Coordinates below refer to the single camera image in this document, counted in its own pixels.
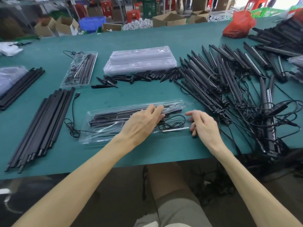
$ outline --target green tablecloth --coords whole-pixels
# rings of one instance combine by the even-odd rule
[[[275,17],[258,19],[257,27],[267,28],[274,25]],[[98,57],[93,71],[91,84],[99,84],[96,76],[103,76],[103,67],[109,56],[115,50],[143,49],[168,45],[177,60],[186,57],[193,49],[201,53],[201,45],[216,46],[227,43],[231,48],[243,48],[244,39],[231,39],[222,37],[222,31],[228,24],[225,22],[201,23],[174,27],[160,27],[145,30],[132,30],[70,36],[60,38],[44,38],[33,41],[31,45],[23,47],[24,51],[13,57],[0,57],[0,66],[24,65],[28,69],[43,67],[46,73],[41,76],[25,93],[23,93],[6,111],[0,113],[0,179],[28,177],[66,173],[75,170],[100,150],[100,147],[86,148],[77,139],[69,134],[63,125],[57,142],[47,153],[47,156],[36,159],[27,164],[22,174],[16,170],[4,172],[7,162],[15,151],[19,141],[24,135],[43,98],[48,97],[54,90],[59,89],[72,59],[63,54],[68,51],[97,51]],[[174,83],[165,81],[144,82],[138,81],[133,85],[125,82],[118,83],[119,88],[91,89],[83,88],[81,96],[75,101],[75,123],[81,129],[87,111],[103,108],[126,106],[138,103],[149,103],[181,98],[190,104],[188,110],[204,108],[191,96],[181,93]],[[292,97],[302,99],[301,86],[293,81],[282,85]],[[274,101],[279,102],[287,98],[275,90]],[[302,117],[297,118],[298,124],[303,124]],[[71,118],[71,105],[66,115]],[[289,133],[294,128],[284,126],[278,128],[278,135]],[[247,143],[237,130],[232,127],[237,145],[243,153],[249,153]],[[285,142],[292,148],[303,146],[300,133],[287,137]],[[235,153],[234,146],[223,137],[226,145]],[[188,133],[184,136],[153,139],[152,137],[123,157],[117,164],[120,166],[134,166],[150,163],[161,163],[181,160],[191,160],[210,157],[211,154],[199,139],[194,139]]]

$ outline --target blue bin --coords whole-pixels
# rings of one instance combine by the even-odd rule
[[[106,17],[84,17],[79,21],[80,28],[87,33],[95,33],[99,27],[106,23]]]

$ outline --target red plastic bag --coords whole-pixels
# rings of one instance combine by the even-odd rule
[[[234,11],[231,23],[223,30],[223,36],[230,38],[245,38],[249,31],[256,25],[249,11]]]

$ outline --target shorts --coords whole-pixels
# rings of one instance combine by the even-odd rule
[[[154,212],[138,219],[134,227],[143,227],[154,221],[159,227],[181,223],[190,227],[211,227],[199,200],[189,190],[173,191],[155,201]]]

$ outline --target clear plastic tray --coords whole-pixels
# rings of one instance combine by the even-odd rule
[[[92,77],[97,59],[97,52],[76,52],[68,69],[61,88],[86,87]]]
[[[177,62],[168,46],[114,51],[104,66],[106,75],[175,68]]]
[[[188,106],[182,99],[174,99],[155,103],[144,103],[125,107],[107,108],[87,112],[82,126],[79,142],[93,146],[102,146],[118,134],[132,114],[146,109],[150,104],[154,106],[163,105],[165,114],[153,131],[157,137],[168,135],[180,135],[191,126],[184,116],[183,109]]]

